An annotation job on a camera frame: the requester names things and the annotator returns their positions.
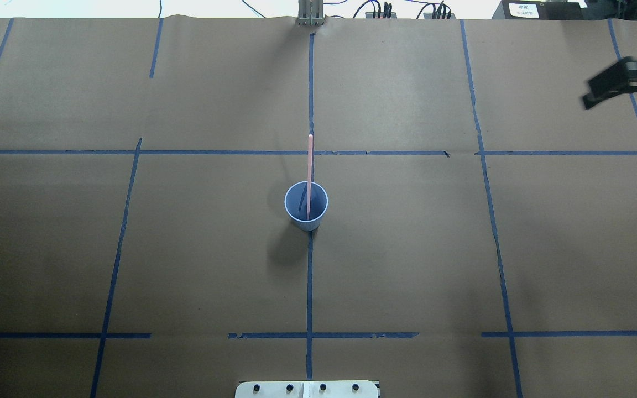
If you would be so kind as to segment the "black connector block left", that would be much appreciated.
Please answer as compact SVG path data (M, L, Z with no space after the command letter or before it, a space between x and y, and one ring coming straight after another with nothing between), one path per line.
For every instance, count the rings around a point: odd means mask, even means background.
M364 12L366 19L397 19L397 14L394 12L391 2L369 1L366 4L372 7L372 10Z

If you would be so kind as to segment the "brown paper table cover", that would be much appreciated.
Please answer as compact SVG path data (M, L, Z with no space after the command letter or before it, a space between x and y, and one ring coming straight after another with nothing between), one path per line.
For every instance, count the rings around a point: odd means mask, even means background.
M624 55L636 22L0 19L0 397L637 397L637 99L579 100Z

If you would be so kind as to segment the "black electronics box with label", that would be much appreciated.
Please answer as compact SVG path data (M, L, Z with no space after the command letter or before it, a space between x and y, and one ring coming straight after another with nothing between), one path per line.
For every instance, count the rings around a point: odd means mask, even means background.
M581 5L569 1L500 1L492 20L586 20Z

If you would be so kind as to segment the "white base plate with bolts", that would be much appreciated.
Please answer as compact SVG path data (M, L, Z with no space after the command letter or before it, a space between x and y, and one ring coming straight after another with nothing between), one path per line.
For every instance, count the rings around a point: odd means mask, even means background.
M381 397L377 381L290 380L239 383L235 397Z

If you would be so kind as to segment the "blue ribbed plastic cup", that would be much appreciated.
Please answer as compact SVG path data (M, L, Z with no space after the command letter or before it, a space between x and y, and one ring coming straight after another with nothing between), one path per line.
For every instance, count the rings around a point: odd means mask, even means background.
M304 232L319 228L329 204L328 192L316 182L295 183L288 188L284 198L286 214Z

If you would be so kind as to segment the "aluminium frame post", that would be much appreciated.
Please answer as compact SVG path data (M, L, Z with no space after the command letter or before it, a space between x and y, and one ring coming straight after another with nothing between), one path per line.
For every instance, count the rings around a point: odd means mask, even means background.
M322 26L325 23L324 0L298 0L297 18L299 26Z

